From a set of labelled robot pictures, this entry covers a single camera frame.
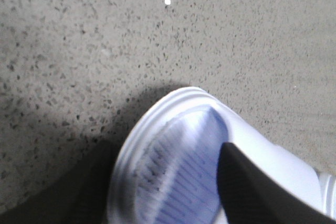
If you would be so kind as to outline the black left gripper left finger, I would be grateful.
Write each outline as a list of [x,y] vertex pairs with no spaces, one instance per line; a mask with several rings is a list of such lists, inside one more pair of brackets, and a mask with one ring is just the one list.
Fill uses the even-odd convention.
[[1,223],[102,223],[118,146],[99,142],[59,180],[1,214]]

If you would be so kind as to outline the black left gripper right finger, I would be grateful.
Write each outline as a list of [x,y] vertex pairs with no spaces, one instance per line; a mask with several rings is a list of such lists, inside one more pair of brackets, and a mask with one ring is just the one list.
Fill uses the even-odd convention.
[[228,223],[335,223],[283,189],[233,143],[221,146],[217,189]]

